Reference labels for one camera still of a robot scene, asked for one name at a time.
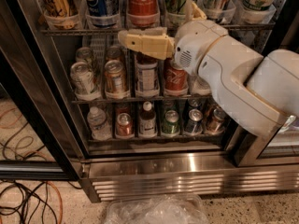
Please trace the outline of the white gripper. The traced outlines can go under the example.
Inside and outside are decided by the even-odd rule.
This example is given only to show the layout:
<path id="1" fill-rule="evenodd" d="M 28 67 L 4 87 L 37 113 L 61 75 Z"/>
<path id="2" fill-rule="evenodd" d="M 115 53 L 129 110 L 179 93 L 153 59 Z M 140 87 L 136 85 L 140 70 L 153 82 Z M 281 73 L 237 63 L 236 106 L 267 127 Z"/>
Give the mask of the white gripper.
<path id="1" fill-rule="evenodd" d="M 189 75 L 195 75 L 208 49 L 228 35 L 228 31 L 207 20 L 205 12 L 193 0 L 186 0 L 185 21 L 178 28 L 175 41 L 167 34 L 166 27 L 121 30 L 118 40 L 127 49 L 158 60 L 172 58 L 174 54 L 175 63 Z"/>

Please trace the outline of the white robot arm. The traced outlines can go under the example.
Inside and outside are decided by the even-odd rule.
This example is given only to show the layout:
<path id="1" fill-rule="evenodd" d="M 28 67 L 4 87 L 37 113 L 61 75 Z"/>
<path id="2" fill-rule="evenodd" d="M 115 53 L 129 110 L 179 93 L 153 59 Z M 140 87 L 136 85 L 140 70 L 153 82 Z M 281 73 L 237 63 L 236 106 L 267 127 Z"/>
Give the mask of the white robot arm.
<path id="1" fill-rule="evenodd" d="M 174 37 L 158 27 L 122 30 L 118 39 L 130 50 L 172 58 L 189 75 L 203 79 L 224 112 L 256 136 L 266 137 L 289 116 L 299 116 L 299 54 L 276 49 L 262 56 L 208 20 L 192 0 Z"/>

